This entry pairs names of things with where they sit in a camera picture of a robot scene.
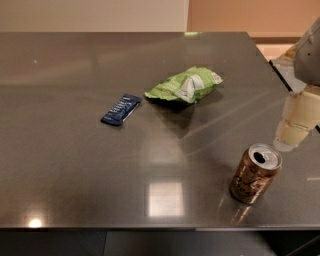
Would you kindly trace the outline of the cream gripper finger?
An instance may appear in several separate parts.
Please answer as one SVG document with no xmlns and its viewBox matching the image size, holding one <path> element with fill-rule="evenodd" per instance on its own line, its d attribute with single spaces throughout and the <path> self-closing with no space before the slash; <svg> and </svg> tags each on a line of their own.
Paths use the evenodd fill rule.
<svg viewBox="0 0 320 256">
<path fill-rule="evenodd" d="M 276 130 L 274 147 L 289 152 L 299 146 L 310 131 L 320 123 L 320 87 L 305 87 L 290 92 Z"/>
</svg>

